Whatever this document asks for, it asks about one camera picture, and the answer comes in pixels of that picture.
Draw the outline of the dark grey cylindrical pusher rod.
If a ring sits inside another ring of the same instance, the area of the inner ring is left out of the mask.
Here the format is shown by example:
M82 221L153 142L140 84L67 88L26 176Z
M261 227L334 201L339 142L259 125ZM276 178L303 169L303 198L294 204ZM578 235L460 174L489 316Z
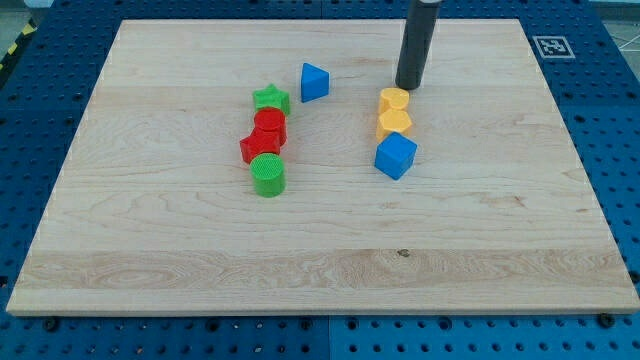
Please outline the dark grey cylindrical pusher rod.
M421 85L441 4L441 0L410 1L395 78L401 89Z

